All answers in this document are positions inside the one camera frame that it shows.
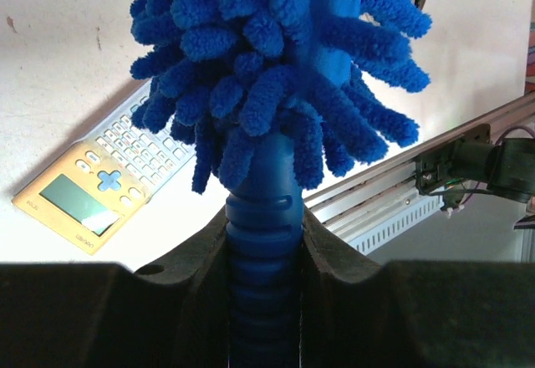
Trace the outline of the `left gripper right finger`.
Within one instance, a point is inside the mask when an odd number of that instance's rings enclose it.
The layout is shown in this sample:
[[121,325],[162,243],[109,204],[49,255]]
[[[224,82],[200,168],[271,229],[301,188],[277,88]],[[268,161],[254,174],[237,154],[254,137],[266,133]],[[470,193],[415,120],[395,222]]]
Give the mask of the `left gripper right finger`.
[[303,218],[305,367],[531,367],[530,263],[379,265]]

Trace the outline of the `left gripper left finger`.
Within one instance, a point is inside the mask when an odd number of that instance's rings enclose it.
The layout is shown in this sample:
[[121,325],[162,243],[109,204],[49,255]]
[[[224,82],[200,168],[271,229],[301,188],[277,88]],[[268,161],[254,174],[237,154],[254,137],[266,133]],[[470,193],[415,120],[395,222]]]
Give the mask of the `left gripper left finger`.
[[116,263],[1,267],[4,367],[224,367],[224,212],[135,271]]

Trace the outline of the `blue microfiber duster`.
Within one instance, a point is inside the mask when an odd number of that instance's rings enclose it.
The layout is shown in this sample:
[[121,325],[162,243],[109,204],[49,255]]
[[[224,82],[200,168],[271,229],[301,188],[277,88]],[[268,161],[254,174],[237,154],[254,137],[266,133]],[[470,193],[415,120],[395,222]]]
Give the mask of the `blue microfiber duster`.
[[363,77],[422,91],[410,42],[431,18],[412,0],[134,0],[130,16],[150,47],[134,126],[194,146],[194,192],[229,192],[229,365],[296,367],[302,192],[418,141]]

